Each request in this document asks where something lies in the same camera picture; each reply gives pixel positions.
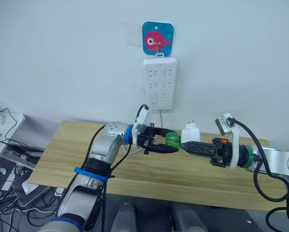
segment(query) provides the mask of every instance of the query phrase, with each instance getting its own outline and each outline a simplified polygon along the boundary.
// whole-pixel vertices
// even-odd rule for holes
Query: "floor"
[[[0,159],[0,166],[6,167],[8,170],[12,169],[12,163],[7,160]],[[49,191],[44,201],[48,202],[53,192]],[[171,231],[168,223],[168,216],[171,209],[172,202],[161,201],[154,199],[146,199],[131,196],[121,196],[114,194],[107,194],[106,202],[106,224],[105,231],[109,232],[113,220],[117,214],[119,207],[129,202],[134,205],[137,214],[137,226],[138,232],[166,232]],[[55,210],[58,204],[58,198],[46,210]],[[42,200],[37,200],[35,205],[38,207],[44,206]],[[271,232],[271,230],[265,224],[266,212],[259,211],[246,211],[238,209],[228,208],[211,208],[204,205],[188,204],[201,218],[209,232]],[[42,225],[54,217],[54,214],[50,213],[31,213],[32,217],[46,217],[44,219],[31,219],[31,222],[36,225]],[[9,222],[10,215],[2,215],[1,219]],[[289,232],[289,222],[285,214],[276,213],[272,218],[273,224],[283,231]],[[12,225],[17,228],[20,232],[36,232],[40,227],[34,227],[27,222],[27,217],[22,212],[15,211],[13,215]],[[92,232],[99,232],[101,230],[101,216],[97,219],[94,229]],[[8,225],[2,225],[1,232],[7,232]]]

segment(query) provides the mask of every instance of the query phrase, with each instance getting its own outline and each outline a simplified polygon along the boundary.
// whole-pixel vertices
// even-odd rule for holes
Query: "electrical socket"
[[[177,60],[174,57],[150,58],[143,61],[146,95],[151,110],[173,106]]]

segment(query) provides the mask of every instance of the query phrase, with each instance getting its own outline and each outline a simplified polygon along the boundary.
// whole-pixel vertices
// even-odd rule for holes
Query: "green ring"
[[[244,145],[245,148],[247,149],[248,153],[249,153],[249,159],[247,160],[246,164],[243,166],[243,168],[248,168],[253,164],[253,158],[254,158],[254,154],[253,154],[253,149],[250,146]]]

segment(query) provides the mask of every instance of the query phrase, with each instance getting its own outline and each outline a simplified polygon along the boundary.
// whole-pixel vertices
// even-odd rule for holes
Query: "pink fish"
[[[157,44],[160,51],[166,44],[171,45],[171,41],[167,42],[163,35],[157,31],[150,31],[145,36],[145,44],[150,51],[156,52]]]

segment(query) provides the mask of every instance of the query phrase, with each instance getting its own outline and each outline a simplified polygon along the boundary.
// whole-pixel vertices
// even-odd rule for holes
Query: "wooden tabletop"
[[[91,137],[100,127],[101,124],[63,121],[29,182],[66,188],[75,175],[74,168],[81,167],[84,161]],[[202,134],[205,143],[211,143],[214,137],[222,136]],[[266,140],[260,142],[268,145]],[[252,140],[241,138],[240,143],[249,144]],[[115,162],[123,155],[121,149]],[[208,158],[182,150],[172,154],[129,155],[113,174],[116,178],[110,179],[107,186],[107,192],[113,194],[263,211],[285,206],[285,202],[269,202],[258,194],[253,173],[239,167],[235,170],[215,167]],[[281,197],[286,192],[280,181],[263,174],[259,174],[259,184],[271,197]]]

